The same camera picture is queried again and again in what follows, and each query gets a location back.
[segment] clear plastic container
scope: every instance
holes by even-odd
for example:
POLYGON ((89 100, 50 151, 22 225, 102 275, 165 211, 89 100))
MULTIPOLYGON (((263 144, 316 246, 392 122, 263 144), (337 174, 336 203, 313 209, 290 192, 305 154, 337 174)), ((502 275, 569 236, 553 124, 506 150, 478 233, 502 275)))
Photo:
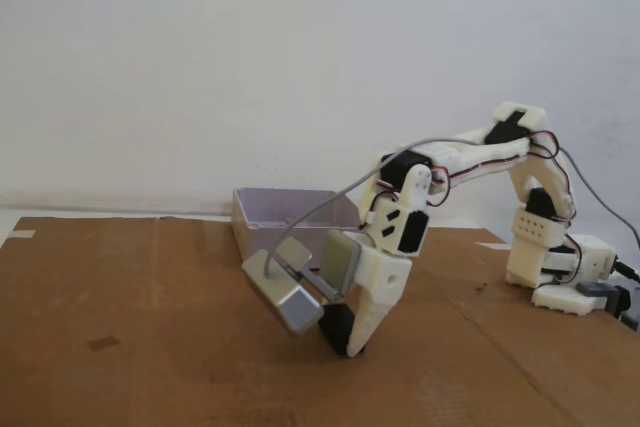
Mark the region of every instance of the clear plastic container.
MULTIPOLYGON (((242 260, 260 249, 270 250, 287 223, 333 193, 329 190, 235 189, 231 222, 242 260)), ((298 224, 291 235, 313 254, 309 264, 313 269, 320 266, 327 231, 357 231, 359 223, 358 208, 343 196, 298 224)))

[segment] cardboard surface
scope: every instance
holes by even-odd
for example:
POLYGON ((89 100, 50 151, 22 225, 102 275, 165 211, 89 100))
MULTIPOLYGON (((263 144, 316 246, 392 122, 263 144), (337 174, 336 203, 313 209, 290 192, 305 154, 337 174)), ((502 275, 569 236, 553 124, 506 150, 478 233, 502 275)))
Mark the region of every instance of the cardboard surface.
POLYGON ((530 304, 487 231, 431 229, 366 353, 291 339, 228 223, 22 219, 0 249, 0 426, 638 425, 640 338, 530 304))

